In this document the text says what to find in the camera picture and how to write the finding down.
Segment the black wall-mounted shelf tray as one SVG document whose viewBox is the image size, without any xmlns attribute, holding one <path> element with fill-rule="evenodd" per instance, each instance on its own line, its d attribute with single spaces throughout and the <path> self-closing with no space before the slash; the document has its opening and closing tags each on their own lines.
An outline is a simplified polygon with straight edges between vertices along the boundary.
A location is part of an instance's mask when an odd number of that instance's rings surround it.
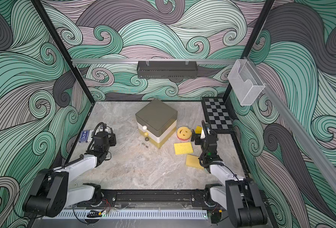
<svg viewBox="0 0 336 228">
<path fill-rule="evenodd" d="M 139 61 L 138 78 L 141 79 L 181 79 L 196 78 L 198 66 L 195 61 Z"/>
</svg>

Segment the light yellow foam sponge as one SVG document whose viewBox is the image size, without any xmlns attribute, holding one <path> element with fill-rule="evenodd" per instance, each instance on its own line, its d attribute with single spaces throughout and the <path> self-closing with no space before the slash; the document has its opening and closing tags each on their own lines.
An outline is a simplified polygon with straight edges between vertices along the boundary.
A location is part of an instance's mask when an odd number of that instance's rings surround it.
<svg viewBox="0 0 336 228">
<path fill-rule="evenodd" d="M 186 155 L 186 166 L 203 170 L 204 167 L 200 165 L 199 157 L 191 154 Z"/>
</svg>

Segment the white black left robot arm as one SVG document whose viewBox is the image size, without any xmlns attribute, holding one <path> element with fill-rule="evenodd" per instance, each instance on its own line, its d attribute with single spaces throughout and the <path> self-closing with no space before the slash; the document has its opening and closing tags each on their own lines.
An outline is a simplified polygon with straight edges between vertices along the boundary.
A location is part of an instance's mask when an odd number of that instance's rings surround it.
<svg viewBox="0 0 336 228">
<path fill-rule="evenodd" d="M 40 216 L 55 217 L 64 208 L 85 202 L 98 207 L 106 202 L 101 186 L 85 183 L 73 189 L 71 182 L 85 172 L 110 160 L 110 147 L 116 145 L 116 135 L 106 123 L 100 122 L 92 133 L 85 154 L 54 169 L 39 171 L 31 184 L 22 210 Z"/>
</svg>

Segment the yellow rectangular sponge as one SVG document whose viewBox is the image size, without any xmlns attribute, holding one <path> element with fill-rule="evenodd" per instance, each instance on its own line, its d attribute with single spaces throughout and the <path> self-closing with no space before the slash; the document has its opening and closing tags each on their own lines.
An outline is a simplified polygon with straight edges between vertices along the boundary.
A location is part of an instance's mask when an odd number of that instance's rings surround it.
<svg viewBox="0 0 336 228">
<path fill-rule="evenodd" d="M 201 133 L 202 133 L 202 127 L 201 127 L 201 126 L 197 126 L 197 127 L 195 128 L 194 132 L 195 132 L 196 134 L 201 134 Z"/>
</svg>

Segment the clear plastic wall bin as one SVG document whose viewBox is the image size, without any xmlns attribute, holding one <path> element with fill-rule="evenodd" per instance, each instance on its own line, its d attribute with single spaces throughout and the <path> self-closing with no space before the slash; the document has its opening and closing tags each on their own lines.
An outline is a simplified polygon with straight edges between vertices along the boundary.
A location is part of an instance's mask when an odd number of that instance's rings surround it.
<svg viewBox="0 0 336 228">
<path fill-rule="evenodd" d="M 228 80 L 241 106 L 251 106 L 265 88 L 255 64 L 248 59 L 236 60 Z"/>
</svg>

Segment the blue playing card box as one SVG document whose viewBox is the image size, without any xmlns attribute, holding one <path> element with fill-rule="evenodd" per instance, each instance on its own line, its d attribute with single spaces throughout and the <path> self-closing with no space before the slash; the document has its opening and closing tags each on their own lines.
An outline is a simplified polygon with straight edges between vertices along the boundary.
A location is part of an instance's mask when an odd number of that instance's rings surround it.
<svg viewBox="0 0 336 228">
<path fill-rule="evenodd" d="M 78 142 L 79 143 L 90 142 L 92 140 L 92 134 L 93 134 L 93 130 L 83 130 L 80 134 Z"/>
</svg>

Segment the yellow sponge cloth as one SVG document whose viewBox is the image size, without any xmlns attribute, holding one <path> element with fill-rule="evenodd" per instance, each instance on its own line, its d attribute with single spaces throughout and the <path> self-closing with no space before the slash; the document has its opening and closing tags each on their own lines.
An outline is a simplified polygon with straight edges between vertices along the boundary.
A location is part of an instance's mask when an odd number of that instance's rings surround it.
<svg viewBox="0 0 336 228">
<path fill-rule="evenodd" d="M 192 154 L 194 152 L 190 142 L 175 143 L 174 150 L 176 155 Z"/>
</svg>

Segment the round smiley sponge pink-backed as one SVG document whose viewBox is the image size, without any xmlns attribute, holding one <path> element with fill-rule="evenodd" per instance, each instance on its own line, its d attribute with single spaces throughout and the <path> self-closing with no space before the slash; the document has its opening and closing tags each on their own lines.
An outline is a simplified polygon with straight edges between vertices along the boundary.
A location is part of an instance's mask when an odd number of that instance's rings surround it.
<svg viewBox="0 0 336 228">
<path fill-rule="evenodd" d="M 179 140 L 187 141 L 192 137 L 192 131 L 187 126 L 181 126 L 178 128 L 176 135 Z"/>
</svg>

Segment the olive three-drawer storage box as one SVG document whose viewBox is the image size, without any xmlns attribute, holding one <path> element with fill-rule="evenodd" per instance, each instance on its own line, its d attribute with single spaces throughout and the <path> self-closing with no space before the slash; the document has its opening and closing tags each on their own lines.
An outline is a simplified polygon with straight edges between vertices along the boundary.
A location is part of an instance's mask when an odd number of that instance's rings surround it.
<svg viewBox="0 0 336 228">
<path fill-rule="evenodd" d="M 150 101 L 135 114 L 139 133 L 148 137 L 158 149 L 176 132 L 177 116 L 177 110 L 158 99 Z"/>
</svg>

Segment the black white checkerboard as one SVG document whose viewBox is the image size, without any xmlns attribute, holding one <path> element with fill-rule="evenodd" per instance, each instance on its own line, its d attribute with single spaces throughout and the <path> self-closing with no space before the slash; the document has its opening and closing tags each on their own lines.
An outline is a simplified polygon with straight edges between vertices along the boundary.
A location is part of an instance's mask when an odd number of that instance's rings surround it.
<svg viewBox="0 0 336 228">
<path fill-rule="evenodd" d="M 228 108 L 222 98 L 203 97 L 201 100 L 205 121 L 218 134 L 234 132 Z"/>
</svg>

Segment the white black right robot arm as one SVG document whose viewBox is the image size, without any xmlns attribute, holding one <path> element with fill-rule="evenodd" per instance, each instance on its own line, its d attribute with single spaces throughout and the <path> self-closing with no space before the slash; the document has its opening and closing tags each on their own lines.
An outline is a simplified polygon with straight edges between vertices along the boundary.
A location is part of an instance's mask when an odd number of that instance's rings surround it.
<svg viewBox="0 0 336 228">
<path fill-rule="evenodd" d="M 200 145 L 202 152 L 198 164 L 215 176 L 220 184 L 208 187 L 208 200 L 228 212 L 235 228 L 252 227 L 268 223 L 268 213 L 260 190 L 251 178 L 242 177 L 232 171 L 217 152 L 217 133 L 204 120 L 202 131 L 193 131 L 192 141 Z"/>
</svg>

